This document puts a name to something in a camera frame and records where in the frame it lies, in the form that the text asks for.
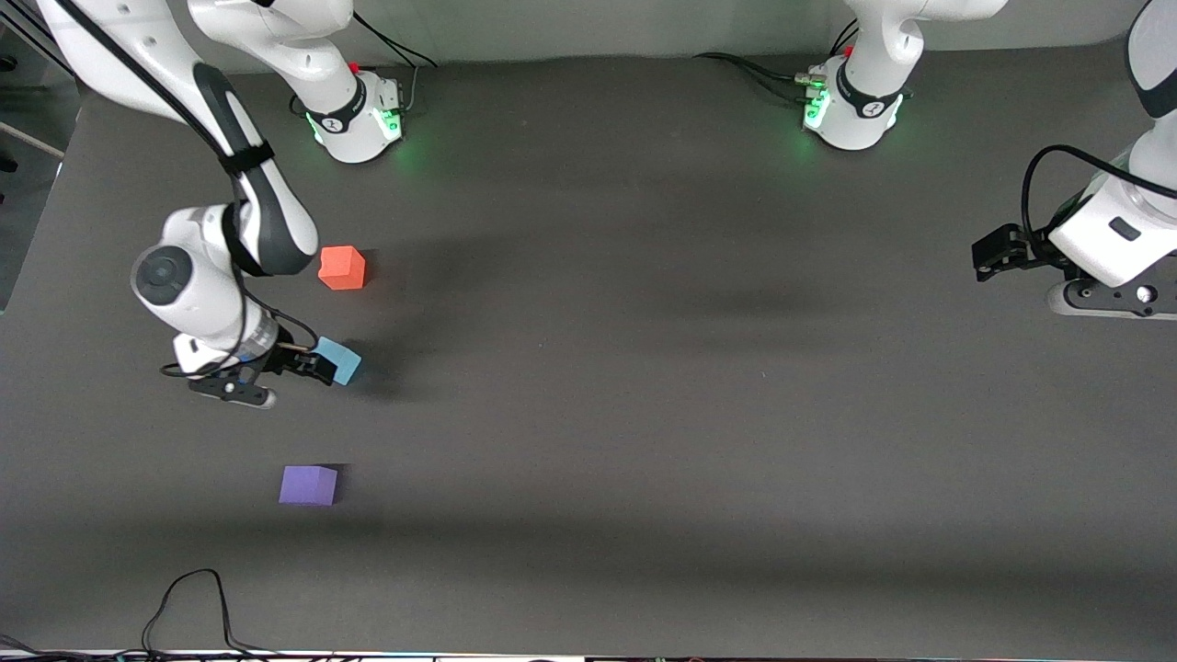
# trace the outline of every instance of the red block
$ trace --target red block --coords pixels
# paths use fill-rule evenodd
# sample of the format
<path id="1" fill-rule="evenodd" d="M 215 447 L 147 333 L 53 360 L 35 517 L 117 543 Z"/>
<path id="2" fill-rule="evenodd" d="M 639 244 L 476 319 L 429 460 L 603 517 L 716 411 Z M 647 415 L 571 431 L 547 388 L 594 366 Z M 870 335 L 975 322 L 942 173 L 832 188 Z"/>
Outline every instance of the red block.
<path id="1" fill-rule="evenodd" d="M 319 254 L 319 280 L 332 290 L 359 290 L 364 286 L 364 256 L 355 246 L 324 246 Z"/>

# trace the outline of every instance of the robotic arm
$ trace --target robotic arm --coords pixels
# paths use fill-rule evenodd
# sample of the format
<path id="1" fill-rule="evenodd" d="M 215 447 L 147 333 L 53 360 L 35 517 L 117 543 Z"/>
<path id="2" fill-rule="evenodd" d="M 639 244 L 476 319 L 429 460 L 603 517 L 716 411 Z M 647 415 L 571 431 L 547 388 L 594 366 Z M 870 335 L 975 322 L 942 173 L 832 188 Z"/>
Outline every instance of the robotic arm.
<path id="1" fill-rule="evenodd" d="M 1150 0 L 1129 32 L 1132 86 L 1155 120 L 1124 154 L 1106 164 L 1066 145 L 1030 163 L 1023 226 L 1008 224 L 973 244 L 977 279 L 1011 269 L 1056 266 L 1064 283 L 1049 293 L 1062 315 L 1177 319 L 1177 291 L 1158 263 L 1177 251 L 1177 0 Z M 1090 185 L 1040 230 L 1029 227 L 1030 176 L 1040 159 L 1066 152 L 1099 167 Z"/>
<path id="2" fill-rule="evenodd" d="M 917 20 L 988 19 L 1008 0 L 846 0 L 858 19 L 858 40 L 810 67 L 831 80 L 813 92 L 803 126 L 839 150 L 865 150 L 895 125 L 903 85 L 924 52 Z"/>
<path id="3" fill-rule="evenodd" d="M 166 0 L 38 0 L 78 75 L 122 105 L 188 124 L 232 179 L 228 205 L 174 212 L 160 243 L 135 262 L 132 287 L 180 332 L 174 349 L 189 388 L 268 408 L 260 372 L 327 384 L 334 365 L 291 344 L 291 335 L 244 286 L 253 276 L 301 271 L 318 251 L 310 214 L 286 185 L 273 152 L 232 85 L 180 35 Z"/>
<path id="4" fill-rule="evenodd" d="M 353 72 L 325 39 L 352 20 L 352 0 L 188 0 L 211 39 L 261 60 L 306 106 L 315 139 L 335 159 L 375 158 L 401 135 L 397 81 Z"/>

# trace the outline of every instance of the black strap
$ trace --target black strap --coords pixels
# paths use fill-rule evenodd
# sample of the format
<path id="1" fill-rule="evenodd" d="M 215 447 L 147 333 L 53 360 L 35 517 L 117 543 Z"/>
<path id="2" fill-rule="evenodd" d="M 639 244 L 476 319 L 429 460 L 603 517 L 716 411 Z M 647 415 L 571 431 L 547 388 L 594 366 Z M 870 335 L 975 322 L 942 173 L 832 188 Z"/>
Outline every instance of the black strap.
<path id="1" fill-rule="evenodd" d="M 274 158 L 274 150 L 270 146 L 270 143 L 262 143 L 261 145 L 250 145 L 248 148 L 241 150 L 228 157 L 221 157 L 219 160 L 221 167 L 230 177 L 237 177 L 242 172 L 248 172 L 259 165 Z"/>
<path id="2" fill-rule="evenodd" d="M 258 260 L 253 259 L 250 251 L 245 250 L 245 244 L 241 244 L 241 238 L 237 233 L 237 224 L 233 223 L 233 219 L 237 218 L 238 208 L 240 208 L 240 203 L 233 203 L 225 207 L 225 213 L 221 214 L 221 234 L 225 236 L 225 246 L 228 249 L 228 256 L 233 260 L 233 264 L 241 267 L 241 271 L 250 276 L 270 276 L 261 270 L 261 265 L 258 264 Z"/>
<path id="3" fill-rule="evenodd" d="M 891 104 L 895 104 L 895 100 L 903 92 L 903 88 L 899 88 L 886 97 L 871 97 L 850 84 L 850 79 L 846 78 L 846 62 L 842 62 L 838 67 L 836 81 L 838 84 L 838 92 L 850 101 L 850 105 L 858 112 L 858 117 L 863 119 L 873 119 L 882 115 L 883 111 L 890 108 Z"/>

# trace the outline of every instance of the table surface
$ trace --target table surface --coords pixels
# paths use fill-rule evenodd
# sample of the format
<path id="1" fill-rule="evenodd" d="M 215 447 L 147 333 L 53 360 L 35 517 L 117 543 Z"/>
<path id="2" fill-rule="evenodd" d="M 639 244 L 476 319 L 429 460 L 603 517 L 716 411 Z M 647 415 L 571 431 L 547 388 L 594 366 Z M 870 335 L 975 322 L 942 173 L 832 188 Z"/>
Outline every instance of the table surface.
<path id="1" fill-rule="evenodd" d="M 131 264 L 230 191 L 88 99 L 0 323 L 0 630 L 132 646 L 210 565 L 287 649 L 1177 656 L 1177 327 L 1053 316 L 1057 272 L 978 285 L 969 253 L 1040 146 L 1148 128 L 1119 45 L 930 53 L 865 153 L 716 61 L 424 69 L 358 166 L 237 82 L 372 271 L 254 290 L 364 372 L 267 377 L 271 411 L 160 377 Z M 1089 176 L 1048 161 L 1037 218 Z M 279 507 L 318 463 L 340 503 Z M 172 609 L 159 646 L 217 647 L 211 585 Z"/>

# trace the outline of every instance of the cable connector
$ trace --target cable connector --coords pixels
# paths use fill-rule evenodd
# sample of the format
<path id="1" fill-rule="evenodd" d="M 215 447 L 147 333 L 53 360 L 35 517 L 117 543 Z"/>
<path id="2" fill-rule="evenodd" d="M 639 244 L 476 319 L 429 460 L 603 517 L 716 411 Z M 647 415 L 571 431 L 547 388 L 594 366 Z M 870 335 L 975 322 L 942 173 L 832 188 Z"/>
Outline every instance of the cable connector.
<path id="1" fill-rule="evenodd" d="M 813 87 L 816 90 L 825 90 L 825 74 L 822 73 L 797 73 L 793 74 L 793 82 L 797 85 L 804 85 L 805 87 Z"/>

